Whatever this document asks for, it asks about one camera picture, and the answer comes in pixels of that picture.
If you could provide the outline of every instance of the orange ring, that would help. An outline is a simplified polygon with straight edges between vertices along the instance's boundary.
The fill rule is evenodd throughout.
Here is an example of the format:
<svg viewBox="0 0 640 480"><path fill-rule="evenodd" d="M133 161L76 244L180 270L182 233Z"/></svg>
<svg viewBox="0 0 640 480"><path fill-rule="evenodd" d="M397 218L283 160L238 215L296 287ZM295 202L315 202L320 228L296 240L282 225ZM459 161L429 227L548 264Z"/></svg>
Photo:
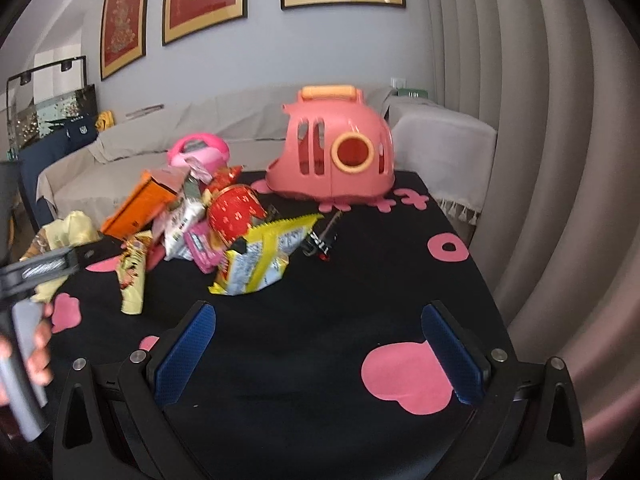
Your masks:
<svg viewBox="0 0 640 480"><path fill-rule="evenodd" d="M361 140L362 142L364 142L367 145L367 149L369 150L369 155L367 155L367 159L362 164L360 164L358 166L347 166L338 157L338 149L340 148L341 144L345 140L349 140L349 139ZM334 143L331 146L331 159L334 162L334 164L336 165L336 167L340 171L343 171L344 173L353 174L353 173L361 173L361 172L365 171L371 165L371 163L373 162L373 158L374 158L373 143L369 140L368 137L365 137L363 134L361 134L359 132L346 132L346 133L343 133L340 136L338 136L337 139L334 140Z"/></svg>

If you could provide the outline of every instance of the orange package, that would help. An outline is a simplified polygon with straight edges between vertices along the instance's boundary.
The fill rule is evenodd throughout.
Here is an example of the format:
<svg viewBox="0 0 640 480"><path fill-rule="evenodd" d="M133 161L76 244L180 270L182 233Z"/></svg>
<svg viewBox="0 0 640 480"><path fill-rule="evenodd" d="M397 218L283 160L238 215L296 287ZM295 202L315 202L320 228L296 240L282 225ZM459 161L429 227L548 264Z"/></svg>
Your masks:
<svg viewBox="0 0 640 480"><path fill-rule="evenodd" d="M100 231L124 240L137 233L175 200L190 168L145 170L140 183Z"/></svg>

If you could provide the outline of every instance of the human hand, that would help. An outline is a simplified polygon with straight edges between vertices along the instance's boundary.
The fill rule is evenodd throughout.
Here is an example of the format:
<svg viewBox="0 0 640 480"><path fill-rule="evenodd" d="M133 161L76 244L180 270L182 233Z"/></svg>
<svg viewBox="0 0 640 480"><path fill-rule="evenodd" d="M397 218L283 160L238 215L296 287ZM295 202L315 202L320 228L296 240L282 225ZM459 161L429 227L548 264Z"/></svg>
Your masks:
<svg viewBox="0 0 640 480"><path fill-rule="evenodd" d="M53 306L47 303L44 307L44 316L49 317L51 314L53 314ZM51 327L46 320L43 320L33 332L33 342L36 348L25 362L31 382L40 386L46 386L53 379L53 374L48 368L51 356L47 349L47 344L49 344L50 339ZM11 343L0 335L0 359L11 357L13 350ZM6 396L4 387L0 384L0 406L6 406L8 403L9 399Z"/></svg>

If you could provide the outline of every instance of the metal screw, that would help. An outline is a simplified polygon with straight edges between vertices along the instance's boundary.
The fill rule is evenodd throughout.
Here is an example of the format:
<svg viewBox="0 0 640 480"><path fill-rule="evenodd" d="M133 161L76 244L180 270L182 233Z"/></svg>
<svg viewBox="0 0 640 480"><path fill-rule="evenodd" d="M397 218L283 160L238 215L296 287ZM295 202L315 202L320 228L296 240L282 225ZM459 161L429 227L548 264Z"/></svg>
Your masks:
<svg viewBox="0 0 640 480"><path fill-rule="evenodd" d="M86 359L81 357L79 359L76 359L74 361L74 370L76 372L79 372L80 370L82 370L84 367L86 366Z"/></svg>
<svg viewBox="0 0 640 480"><path fill-rule="evenodd" d="M507 360L508 355L502 348L494 348L491 350L491 357L494 358L494 361L503 363Z"/></svg>
<svg viewBox="0 0 640 480"><path fill-rule="evenodd" d="M562 359L559 358L559 357L552 357L551 358L551 365L556 370L564 369L564 361L562 361Z"/></svg>
<svg viewBox="0 0 640 480"><path fill-rule="evenodd" d="M129 356L129 360L134 364L141 363L145 359L146 359L146 352L144 350L136 350L135 352L133 352L133 354Z"/></svg>

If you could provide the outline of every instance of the curtain fold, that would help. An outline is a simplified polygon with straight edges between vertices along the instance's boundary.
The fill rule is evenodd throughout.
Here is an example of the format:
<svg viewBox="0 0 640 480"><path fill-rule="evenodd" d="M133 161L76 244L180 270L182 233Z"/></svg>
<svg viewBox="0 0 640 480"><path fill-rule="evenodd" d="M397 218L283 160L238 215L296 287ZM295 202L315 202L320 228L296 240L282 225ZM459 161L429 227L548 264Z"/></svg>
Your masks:
<svg viewBox="0 0 640 480"><path fill-rule="evenodd" d="M565 359L595 480L640 418L640 50L607 0L430 5L438 102L498 131L470 251L518 357Z"/></svg>

